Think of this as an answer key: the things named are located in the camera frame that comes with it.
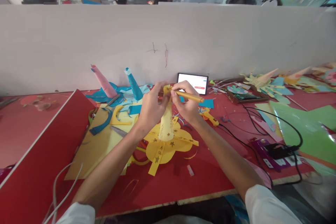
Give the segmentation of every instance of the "white partition wall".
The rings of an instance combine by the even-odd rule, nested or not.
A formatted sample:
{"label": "white partition wall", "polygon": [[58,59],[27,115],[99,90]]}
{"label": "white partition wall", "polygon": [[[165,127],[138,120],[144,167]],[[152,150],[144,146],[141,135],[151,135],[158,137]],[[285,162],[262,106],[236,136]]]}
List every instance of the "white partition wall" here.
{"label": "white partition wall", "polygon": [[336,59],[336,12],[326,8],[4,5],[0,29],[0,95],[97,89],[90,64],[117,85],[129,85],[129,67],[142,85]]}

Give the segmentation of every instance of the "person's left hand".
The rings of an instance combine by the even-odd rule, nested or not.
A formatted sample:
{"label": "person's left hand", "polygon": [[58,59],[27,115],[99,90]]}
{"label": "person's left hand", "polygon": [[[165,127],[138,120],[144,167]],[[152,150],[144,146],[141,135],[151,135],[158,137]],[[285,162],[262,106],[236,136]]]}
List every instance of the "person's left hand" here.
{"label": "person's left hand", "polygon": [[159,93],[165,85],[168,85],[168,83],[158,82],[151,91],[143,95],[141,112],[136,124],[142,131],[146,132],[146,135],[160,121],[166,110],[170,93],[163,97],[161,104],[158,103]]}

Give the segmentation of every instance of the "person's right hand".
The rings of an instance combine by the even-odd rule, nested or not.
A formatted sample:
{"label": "person's right hand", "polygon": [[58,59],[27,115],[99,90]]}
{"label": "person's right hand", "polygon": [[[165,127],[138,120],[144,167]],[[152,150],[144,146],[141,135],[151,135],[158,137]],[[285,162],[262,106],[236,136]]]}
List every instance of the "person's right hand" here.
{"label": "person's right hand", "polygon": [[187,93],[199,96],[199,93],[190,85],[188,81],[182,81],[176,83],[171,90],[171,98],[173,103],[176,105],[177,110],[180,112],[181,116],[184,117],[191,125],[202,119],[198,112],[198,102],[194,100],[188,100],[184,104],[181,102],[179,95],[173,90],[183,89]]}

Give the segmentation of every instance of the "forearm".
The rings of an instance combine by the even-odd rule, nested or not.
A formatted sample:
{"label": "forearm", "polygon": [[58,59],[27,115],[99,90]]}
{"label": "forearm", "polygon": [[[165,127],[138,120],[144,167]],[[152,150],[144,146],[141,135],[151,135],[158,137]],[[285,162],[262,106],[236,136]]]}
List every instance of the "forearm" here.
{"label": "forearm", "polygon": [[145,131],[135,125],[84,180],[72,202],[91,205],[97,212],[145,135]]}
{"label": "forearm", "polygon": [[264,186],[254,169],[207,122],[201,118],[192,125],[244,201],[249,188],[256,184]]}

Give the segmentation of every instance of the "red drawing mark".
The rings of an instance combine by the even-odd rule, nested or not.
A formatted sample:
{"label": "red drawing mark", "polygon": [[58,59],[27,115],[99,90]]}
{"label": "red drawing mark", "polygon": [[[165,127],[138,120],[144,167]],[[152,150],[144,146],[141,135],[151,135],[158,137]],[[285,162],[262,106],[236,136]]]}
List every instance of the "red drawing mark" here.
{"label": "red drawing mark", "polygon": [[165,68],[166,68],[167,67],[167,59],[168,59],[168,50],[167,50],[166,44],[165,44],[165,47],[166,47],[166,66],[165,66]]}

